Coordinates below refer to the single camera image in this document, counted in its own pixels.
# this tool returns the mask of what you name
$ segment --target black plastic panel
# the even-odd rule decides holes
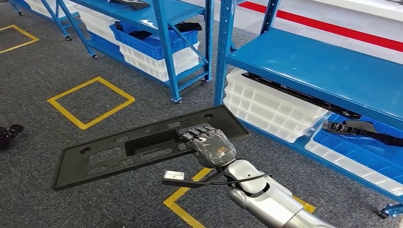
[[[193,152],[179,131],[200,124],[221,129],[231,141],[249,135],[224,106],[152,123],[64,149],[53,188],[56,190],[135,170]]]

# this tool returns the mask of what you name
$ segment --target yellow floor marking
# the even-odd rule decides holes
[[[81,122],[79,119],[77,119],[75,116],[73,116],[69,111],[67,111],[62,105],[60,105],[56,100],[66,96],[67,94],[70,94],[74,91],[77,91],[91,83],[94,82],[100,82],[103,85],[107,86],[108,88],[112,89],[113,91],[115,91],[116,93],[118,93],[119,95],[121,95],[122,97],[126,98],[127,101],[125,101],[124,103],[118,105],[117,107],[113,108],[112,110],[109,110],[108,112],[100,115],[99,117],[95,118],[94,120],[88,122],[88,123],[83,123]],[[81,130],[85,130],[91,126],[93,126],[94,124],[102,121],[103,119],[107,118],[108,116],[116,113],[117,111],[121,110],[122,108],[128,106],[129,104],[133,103],[135,101],[134,97],[130,96],[129,94],[127,94],[126,92],[124,92],[123,90],[119,89],[118,87],[114,86],[113,84],[109,83],[108,81],[106,81],[105,79],[99,77],[96,77],[94,79],[91,79],[87,82],[84,82],[83,84],[80,84],[74,88],[71,88],[65,92],[62,92],[59,95],[56,95],[50,99],[48,99],[48,102],[51,103],[60,113],[62,113],[67,119],[69,119],[72,123],[74,123],[77,127],[79,127]]]
[[[309,213],[313,213],[314,210],[316,209],[315,206],[310,205],[309,203],[303,201],[302,199],[296,197],[296,196],[292,196],[292,198],[294,198],[296,201],[298,201],[300,204],[302,204],[302,206],[304,206],[304,209],[309,212]]]
[[[24,34],[25,36],[27,36],[28,38],[30,38],[31,40],[26,42],[26,43],[14,46],[14,47],[10,47],[10,48],[8,48],[6,50],[1,50],[0,54],[3,54],[5,52],[8,52],[8,51],[11,51],[11,50],[14,50],[14,49],[17,49],[19,47],[22,47],[22,46],[25,46],[25,45],[28,45],[28,44],[32,44],[32,43],[37,42],[39,40],[36,36],[34,36],[32,34],[29,34],[28,32],[24,31],[23,29],[21,29],[20,27],[18,27],[16,25],[10,25],[10,26],[4,27],[4,28],[0,28],[0,31],[5,30],[5,29],[9,29],[9,28],[13,28],[13,29],[17,30],[18,32],[20,32],[20,33]]]
[[[194,181],[199,181],[201,180],[204,176],[206,176],[212,169],[207,169],[203,168],[200,172],[198,172],[192,180]],[[181,208],[178,204],[175,202],[182,197],[189,188],[185,187],[180,187],[176,192],[174,192],[170,197],[168,197],[166,200],[164,200],[164,204],[171,209],[175,214],[177,214],[179,217],[181,217],[185,222],[187,222],[191,227],[193,228],[205,228],[205,226],[197,221],[195,218],[193,218],[188,212],[186,212],[183,208]],[[300,198],[293,196],[295,200],[297,200],[299,203],[304,205],[304,208],[306,211],[309,213],[312,213],[316,207],[310,205],[309,203],[306,203],[305,201],[301,200]]]

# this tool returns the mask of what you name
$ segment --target yellow tape square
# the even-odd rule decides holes
[[[116,93],[118,93],[119,95],[121,95],[122,97],[126,98],[127,101],[123,102],[122,104],[118,105],[117,107],[113,108],[112,110],[109,110],[108,112],[100,115],[99,117],[95,118],[94,120],[88,122],[88,123],[83,123],[81,122],[79,119],[77,119],[75,116],[73,116],[69,111],[67,111],[61,104],[59,104],[56,100],[64,97],[74,91],[77,91],[91,83],[94,82],[100,82],[103,85],[105,85],[106,87],[112,89],[113,91],[115,91]],[[105,79],[101,78],[101,77],[96,77],[94,79],[91,79],[87,82],[84,82],[81,85],[78,85],[72,89],[69,89],[57,96],[54,96],[50,99],[48,99],[48,102],[51,103],[60,113],[62,113],[67,119],[69,119],[72,123],[74,123],[75,125],[77,125],[77,127],[79,127],[81,130],[85,130],[89,127],[91,127],[92,125],[102,121],[103,119],[107,118],[108,116],[116,113],[117,111],[121,110],[122,108],[128,106],[129,104],[133,103],[135,101],[134,97],[130,96],[129,94],[127,94],[126,92],[124,92],[123,90],[119,89],[118,87],[114,86],[113,84],[109,83],[108,81],[106,81]]]
[[[13,28],[13,29],[17,30],[18,32],[20,32],[23,35],[25,35],[28,38],[30,38],[31,40],[28,41],[28,42],[25,42],[23,44],[14,46],[14,47],[10,47],[10,48],[8,48],[6,50],[0,50],[0,54],[3,54],[5,52],[8,52],[8,51],[11,51],[11,50],[14,50],[14,49],[17,49],[19,47],[22,47],[22,46],[25,46],[25,45],[28,45],[28,44],[32,44],[32,43],[37,42],[39,40],[36,36],[29,34],[28,32],[24,31],[23,29],[21,29],[20,27],[18,27],[16,25],[10,25],[10,26],[4,27],[4,28],[0,28],[0,31],[5,30],[5,29],[9,29],[9,28]]]

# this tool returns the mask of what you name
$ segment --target blue plastic bin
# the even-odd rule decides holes
[[[110,26],[111,30],[115,34],[116,40],[131,46],[132,48],[152,58],[155,58],[156,60],[161,60],[164,58],[162,43],[157,35],[152,34],[149,37],[140,40],[128,34],[139,29],[128,23],[121,22],[121,24],[123,31],[117,30],[115,25]],[[197,43],[197,33],[198,31],[195,30],[183,32],[182,35],[187,38],[190,44],[195,44]],[[174,31],[169,31],[169,38],[171,40],[171,48],[173,53],[188,47],[185,41],[183,41]]]
[[[342,123],[347,118],[332,114],[329,122]],[[361,121],[374,124],[377,132],[403,138],[403,131],[362,116]],[[403,183],[403,147],[388,146],[373,138],[341,135],[320,130],[313,140],[359,162],[399,183]]]
[[[98,36],[95,33],[90,32],[88,30],[87,30],[87,32],[91,36],[91,40],[93,42],[97,43],[97,44],[100,44],[103,47],[103,49],[107,49],[108,53],[110,55],[112,55],[112,56],[114,56],[114,57],[116,57],[116,58],[118,58],[118,59],[120,59],[122,61],[124,60],[124,57],[123,57],[122,53],[120,53],[118,45],[112,43],[111,41],[109,41],[109,40],[107,40],[105,38],[102,38],[102,37]]]

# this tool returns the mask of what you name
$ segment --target blue metal shelf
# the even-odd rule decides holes
[[[89,45],[90,47],[92,47],[93,49],[98,50],[98,51],[101,52],[102,54],[104,54],[104,55],[106,55],[106,56],[109,56],[109,57],[111,57],[112,59],[114,59],[114,60],[116,60],[116,61],[118,61],[118,62],[120,62],[120,63],[123,63],[124,65],[130,67],[131,69],[133,69],[133,70],[135,70],[135,71],[141,73],[142,75],[146,76],[147,78],[149,78],[149,79],[151,79],[151,80],[153,80],[153,81],[155,81],[155,82],[158,82],[158,83],[161,84],[161,85],[164,85],[164,86],[170,88],[169,81],[163,82],[163,81],[161,81],[161,80],[159,80],[159,79],[153,77],[152,75],[150,75],[150,74],[148,74],[148,73],[146,73],[146,72],[144,72],[144,71],[142,71],[142,70],[140,70],[140,69],[134,67],[133,65],[126,63],[125,60],[123,59],[123,56],[122,56],[122,55],[116,55],[115,52],[110,52],[107,48],[105,48],[105,46],[100,45],[100,44],[94,42],[94,41],[91,40],[91,39],[90,39],[90,40],[86,40],[85,43],[86,43],[87,45]],[[199,61],[199,64],[198,64],[197,66],[195,66],[195,67],[193,67],[193,68],[191,68],[191,69],[189,69],[189,70],[186,70],[186,71],[180,73],[179,75],[177,75],[177,76],[176,76],[177,80],[180,81],[180,80],[184,79],[185,77],[187,77],[187,76],[189,76],[189,75],[195,73],[196,71],[202,69],[202,68],[204,67],[204,65],[205,65],[205,64],[204,64],[203,62],[200,62],[200,61]],[[183,85],[179,86],[179,90],[183,90],[183,89],[185,89],[186,87],[190,86],[192,83],[189,83],[189,82],[192,82],[193,80],[196,80],[196,81],[197,81],[197,80],[199,80],[200,78],[204,77],[207,73],[208,73],[208,72],[202,72],[201,74],[198,74],[197,76],[192,77],[192,78],[189,79],[188,81],[184,82]]]
[[[128,22],[139,29],[158,34],[158,23],[155,16],[155,9],[152,0],[142,0],[150,3],[150,7],[133,10],[132,7],[118,2],[107,2],[107,0],[71,0],[117,20]],[[164,0],[167,9],[166,19],[177,24],[193,16],[202,14],[204,8],[178,0]]]
[[[275,28],[227,63],[403,130],[401,64]]]
[[[203,78],[204,82],[208,82],[211,80],[211,59],[212,59],[212,22],[213,22],[213,3],[212,0],[205,0],[205,8],[196,6],[193,4],[189,4],[186,2],[182,2],[180,0],[144,0],[150,3],[150,7],[143,8],[141,10],[134,10],[133,7],[117,3],[117,2],[108,2],[107,0],[71,0],[75,3],[88,7],[92,10],[98,11],[102,14],[108,15],[117,20],[124,21],[125,23],[129,23],[134,27],[146,30],[151,33],[157,34],[161,40],[161,44],[163,47],[163,56],[165,59],[165,64],[168,72],[168,82],[163,83],[165,86],[168,86],[171,90],[171,100],[177,103],[182,101],[179,92],[184,88],[188,87],[192,83],[196,82],[199,79]],[[83,33],[80,28],[74,22],[73,17],[70,12],[67,10],[66,5],[62,0],[57,0],[60,4],[60,7],[65,12],[67,18],[70,23],[73,24],[74,29],[76,30],[78,36],[82,40],[85,48],[88,53],[96,57],[96,53],[92,50],[98,49],[104,54],[110,54],[108,51],[102,49],[102,47],[97,47],[91,41],[86,41]],[[203,15],[205,21],[205,55],[202,55],[198,50],[194,49],[193,45],[178,31],[178,29],[174,26],[179,22],[182,22],[190,17],[196,15]],[[195,66],[192,69],[186,70],[176,76],[174,66],[173,66],[173,52],[171,47],[171,41],[169,38],[168,28],[171,28],[175,33],[178,34],[179,37],[189,46],[203,61],[198,66]],[[186,78],[190,74],[195,73],[195,71],[203,68],[203,72],[197,75],[194,78],[189,79],[184,82],[182,85],[179,85],[179,81],[181,79]],[[145,76],[150,77],[153,80],[156,80],[154,77],[142,72]]]
[[[300,154],[302,154],[302,155],[304,155],[304,156],[306,156],[306,157],[308,157],[310,159],[315,160],[316,162],[320,163],[321,165],[326,166],[328,168],[331,168],[331,169],[335,170],[336,172],[338,172],[338,173],[340,173],[340,174],[342,174],[342,175],[344,175],[346,177],[349,177],[349,178],[357,181],[358,183],[360,183],[360,184],[362,184],[362,185],[364,185],[364,186],[366,186],[368,188],[371,188],[371,189],[373,189],[373,190],[375,190],[375,191],[377,191],[377,192],[389,197],[390,199],[392,199],[392,200],[394,200],[396,202],[403,203],[403,197],[402,196],[393,195],[390,192],[380,188],[379,186],[376,186],[376,185],[372,184],[371,182],[369,182],[369,181],[367,181],[367,180],[365,180],[365,179],[363,179],[363,178],[361,178],[361,177],[359,177],[359,176],[357,176],[357,175],[355,175],[355,174],[353,174],[353,173],[341,168],[340,166],[337,166],[337,165],[335,165],[333,163],[330,163],[328,160],[326,160],[326,159],[324,159],[322,157],[319,157],[316,154],[314,154],[314,153],[308,151],[307,149],[305,149],[305,145],[310,140],[312,134],[315,132],[316,128],[319,127],[320,124],[323,121],[321,121],[318,124],[316,124],[307,134],[305,134],[304,136],[298,138],[294,143],[289,143],[289,142],[287,142],[285,140],[282,140],[282,139],[280,139],[280,138],[278,138],[278,137],[276,137],[276,136],[274,136],[274,135],[272,135],[270,133],[265,132],[264,130],[262,130],[262,129],[258,128],[258,127],[255,127],[255,126],[249,124],[246,121],[243,121],[241,119],[239,119],[239,121],[241,121],[242,124],[244,124],[246,127],[251,129],[252,131],[254,131],[254,132],[258,133],[258,134],[261,134],[261,135],[263,135],[265,137],[268,137],[268,138],[270,138],[270,139],[272,139],[272,140],[274,140],[276,142],[279,142],[279,143],[285,145],[286,147],[288,147],[288,148],[290,148],[292,150],[295,150],[296,152],[298,152],[298,153],[300,153]]]
[[[46,15],[33,11],[24,0],[9,0],[9,2],[11,4],[11,6],[13,7],[13,9],[15,10],[15,12],[20,15],[23,15],[23,14],[22,14],[22,11],[17,6],[20,6],[24,10],[28,10],[31,13],[34,13],[38,16],[41,16],[43,18],[46,18],[48,20],[55,22],[58,25],[58,27],[60,28],[60,30],[62,31],[63,36],[65,38],[67,38],[68,40],[70,40],[70,34],[66,31],[66,28],[71,27],[72,26],[71,23],[62,24],[61,22],[64,20],[67,20],[67,17],[64,16],[64,17],[59,18],[58,10],[56,13],[54,13],[53,10],[50,8],[49,4],[46,2],[46,0],[42,0],[42,3],[47,8],[48,12],[52,15],[52,17],[48,17]],[[77,17],[78,13],[73,13],[71,15],[72,15],[72,17]]]
[[[221,0],[214,105],[222,104],[227,64],[231,64],[403,130],[403,65],[272,28],[279,2],[269,1],[261,35],[232,51],[238,1]],[[403,196],[396,196],[307,151],[305,145],[313,131],[289,143],[242,122],[251,130],[403,203]],[[381,212],[388,214],[387,208]],[[396,205],[396,209],[403,213],[403,205]]]

